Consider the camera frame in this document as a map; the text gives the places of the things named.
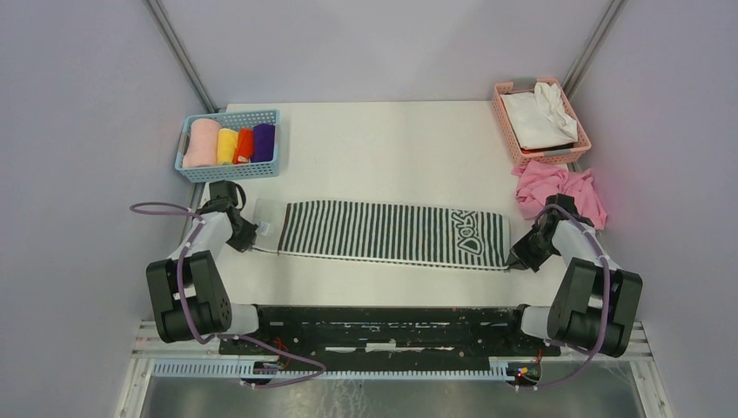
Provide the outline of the purple towel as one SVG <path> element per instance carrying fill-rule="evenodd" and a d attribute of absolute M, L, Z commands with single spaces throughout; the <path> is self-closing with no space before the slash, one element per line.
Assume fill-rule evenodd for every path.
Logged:
<path fill-rule="evenodd" d="M 253 127 L 253 154 L 252 163 L 272 161 L 276 139 L 276 126 L 259 124 Z"/>

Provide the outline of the green white striped towel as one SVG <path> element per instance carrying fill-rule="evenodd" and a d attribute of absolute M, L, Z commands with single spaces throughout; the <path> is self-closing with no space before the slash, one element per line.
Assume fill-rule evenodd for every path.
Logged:
<path fill-rule="evenodd" d="M 510 224 L 495 212 L 437 206 L 260 199 L 255 249 L 409 266 L 505 271 Z"/>

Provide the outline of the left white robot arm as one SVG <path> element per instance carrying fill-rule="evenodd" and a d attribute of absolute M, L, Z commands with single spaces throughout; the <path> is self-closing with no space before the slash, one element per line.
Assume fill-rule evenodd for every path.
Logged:
<path fill-rule="evenodd" d="M 209 196 L 198 209 L 169 202 L 130 207 L 138 214 L 191 220 L 177 249 L 145 269 L 158 336 L 165 343 L 205 344 L 240 335 L 251 353 L 263 354 L 272 347 L 274 332 L 259 322 L 254 305 L 231 303 L 216 264 L 225 246 L 239 253 L 251 249 L 258 227 L 242 217 L 246 193 L 241 185 L 228 180 L 211 183 Z"/>

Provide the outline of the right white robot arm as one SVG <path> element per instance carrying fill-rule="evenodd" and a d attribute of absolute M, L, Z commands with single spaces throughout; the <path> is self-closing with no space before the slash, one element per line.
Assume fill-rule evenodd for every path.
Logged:
<path fill-rule="evenodd" d="M 513 244 L 511 270 L 537 272 L 553 256 L 566 271 L 548 307 L 521 307 L 520 322 L 504 329 L 505 349 L 527 354 L 540 340 L 617 358 L 629 345 L 642 291 L 639 274 L 619 266 L 596 238 L 594 223 L 574 198 L 547 197 L 531 230 Z"/>

